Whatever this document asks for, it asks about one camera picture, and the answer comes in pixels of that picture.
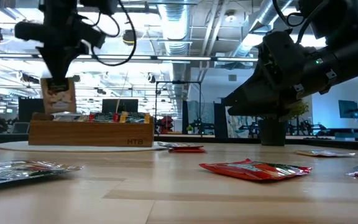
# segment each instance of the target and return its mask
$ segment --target metal frame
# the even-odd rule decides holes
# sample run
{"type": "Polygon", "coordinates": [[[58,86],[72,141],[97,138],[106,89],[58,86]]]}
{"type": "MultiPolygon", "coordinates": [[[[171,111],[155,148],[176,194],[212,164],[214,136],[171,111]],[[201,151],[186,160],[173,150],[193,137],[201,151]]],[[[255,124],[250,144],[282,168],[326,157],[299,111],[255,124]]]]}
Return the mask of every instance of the metal frame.
{"type": "Polygon", "coordinates": [[[154,105],[154,123],[157,123],[157,92],[158,92],[158,84],[160,83],[171,83],[171,84],[176,84],[176,85],[186,85],[186,84],[198,84],[200,91],[198,94],[198,99],[199,99],[199,104],[198,104],[198,114],[200,115],[200,120],[201,120],[201,125],[203,125],[203,121],[201,119],[201,82],[198,81],[156,81],[155,82],[155,105],[154,105]]]}

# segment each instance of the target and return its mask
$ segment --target wooden tray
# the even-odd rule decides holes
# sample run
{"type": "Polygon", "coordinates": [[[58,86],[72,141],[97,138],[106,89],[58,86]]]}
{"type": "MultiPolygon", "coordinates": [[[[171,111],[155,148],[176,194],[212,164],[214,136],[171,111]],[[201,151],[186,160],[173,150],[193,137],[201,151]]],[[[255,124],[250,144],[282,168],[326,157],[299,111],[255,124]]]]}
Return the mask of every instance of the wooden tray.
{"type": "Polygon", "coordinates": [[[152,147],[154,124],[30,122],[29,145],[152,147]]]}

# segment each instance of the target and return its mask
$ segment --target robot workstation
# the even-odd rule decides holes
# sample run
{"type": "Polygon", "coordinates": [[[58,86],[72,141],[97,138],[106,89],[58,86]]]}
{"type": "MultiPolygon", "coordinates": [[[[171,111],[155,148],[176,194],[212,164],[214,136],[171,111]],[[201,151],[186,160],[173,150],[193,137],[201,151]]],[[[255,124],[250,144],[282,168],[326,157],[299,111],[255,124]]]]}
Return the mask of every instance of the robot workstation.
{"type": "Polygon", "coordinates": [[[358,0],[0,0],[0,223],[358,223],[358,0]]]}

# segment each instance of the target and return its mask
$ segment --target ceiling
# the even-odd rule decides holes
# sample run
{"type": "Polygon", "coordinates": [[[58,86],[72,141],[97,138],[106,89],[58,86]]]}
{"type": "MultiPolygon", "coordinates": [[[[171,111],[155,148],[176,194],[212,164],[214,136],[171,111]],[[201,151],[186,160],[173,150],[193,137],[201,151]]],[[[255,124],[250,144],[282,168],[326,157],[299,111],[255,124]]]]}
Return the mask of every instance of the ceiling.
{"type": "MultiPolygon", "coordinates": [[[[25,2],[31,2],[33,5],[37,5],[37,0],[25,2]]],[[[189,47],[189,55],[202,56],[204,37],[208,33],[208,21],[215,19],[215,25],[218,22],[219,14],[215,18],[211,18],[211,9],[216,1],[188,1],[198,2],[198,4],[190,5],[189,13],[189,34],[186,43],[189,47]]],[[[260,0],[254,1],[241,1],[233,0],[227,1],[226,11],[233,9],[236,20],[226,21],[225,16],[221,21],[219,32],[217,34],[217,41],[211,48],[211,54],[215,53],[227,53],[232,52],[242,41],[241,27],[246,15],[257,12],[260,6],[260,0]]],[[[136,1],[135,3],[128,3],[126,5],[135,4],[141,6],[143,1],[136,1]]],[[[151,9],[156,9],[156,5],[150,3],[151,9]]],[[[284,14],[289,14],[295,9],[289,7],[284,14]]],[[[0,28],[2,28],[2,34],[4,40],[0,43],[0,53],[8,54],[38,54],[35,49],[36,46],[41,46],[40,42],[36,41],[23,41],[14,37],[13,30],[16,22],[23,19],[34,22],[42,22],[43,14],[33,8],[20,8],[17,7],[15,11],[10,10],[17,18],[14,19],[8,16],[6,11],[0,9],[0,28]]],[[[96,21],[98,13],[94,12],[81,12],[82,16],[86,16],[91,21],[96,21]]],[[[134,23],[137,31],[138,44],[135,54],[136,55],[166,55],[165,43],[167,40],[163,36],[163,30],[169,29],[163,26],[163,22],[158,14],[152,13],[131,13],[130,17],[134,23]]],[[[123,13],[116,13],[114,18],[117,20],[121,27],[121,34],[117,38],[107,38],[103,47],[97,50],[97,54],[111,54],[111,55],[128,55],[132,50],[131,46],[127,46],[123,43],[121,35],[123,30],[129,29],[129,25],[126,24],[126,17],[123,13]]],[[[117,32],[112,20],[107,16],[102,16],[98,24],[99,28],[105,32],[113,34],[117,32]]],[[[282,26],[278,21],[274,24],[274,27],[282,26]]],[[[249,35],[247,41],[250,45],[258,44],[261,41],[262,36],[249,35]]],[[[324,41],[315,42],[314,37],[306,35],[305,39],[310,39],[307,43],[311,45],[324,45],[324,41]]],[[[211,36],[207,39],[208,43],[212,43],[211,36]]],[[[228,71],[221,68],[214,68],[211,63],[210,66],[201,69],[198,63],[189,63],[192,69],[185,71],[184,77],[188,76],[188,80],[196,81],[199,77],[200,71],[208,70],[203,78],[203,91],[204,95],[209,95],[211,99],[224,97],[223,93],[213,91],[214,88],[224,88],[228,93],[233,91],[237,86],[252,74],[252,70],[233,70],[228,71]],[[229,74],[236,74],[237,81],[230,82],[227,78],[229,74]]],[[[107,67],[92,59],[75,61],[70,65],[67,76],[72,77],[79,75],[81,81],[76,83],[76,97],[78,104],[78,111],[88,113],[90,111],[100,111],[101,100],[104,98],[129,98],[135,97],[140,101],[140,110],[145,112],[154,113],[155,108],[155,84],[149,83],[147,80],[148,74],[155,76],[157,81],[172,81],[173,79],[173,66],[170,62],[152,62],[148,63],[127,63],[119,67],[107,67]],[[103,89],[106,94],[98,94],[95,88],[103,89]]],[[[39,85],[33,83],[23,82],[21,75],[26,74],[34,78],[48,77],[47,68],[41,58],[34,58],[32,60],[27,59],[6,59],[0,58],[0,104],[10,102],[8,104],[16,104],[16,98],[18,96],[28,97],[41,97],[39,85]]],[[[187,94],[188,87],[180,87],[185,94],[187,94]]],[[[158,114],[170,114],[172,116],[180,116],[181,104],[177,95],[175,95],[176,88],[172,84],[168,84],[162,88],[161,95],[157,98],[157,113],[158,114]]]]}

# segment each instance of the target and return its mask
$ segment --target wooden table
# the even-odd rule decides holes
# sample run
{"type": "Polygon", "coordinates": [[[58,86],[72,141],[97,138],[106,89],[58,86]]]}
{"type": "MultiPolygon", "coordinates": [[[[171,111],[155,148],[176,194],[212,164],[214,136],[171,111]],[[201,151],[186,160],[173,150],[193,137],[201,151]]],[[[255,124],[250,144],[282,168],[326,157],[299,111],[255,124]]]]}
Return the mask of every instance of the wooden table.
{"type": "Polygon", "coordinates": [[[85,166],[61,178],[0,187],[0,223],[358,223],[358,178],[344,175],[358,165],[358,151],[353,158],[328,159],[292,153],[322,149],[311,146],[205,144],[205,149],[207,154],[0,151],[0,161],[85,166]],[[314,170],[259,184],[198,166],[245,158],[314,170]]]}

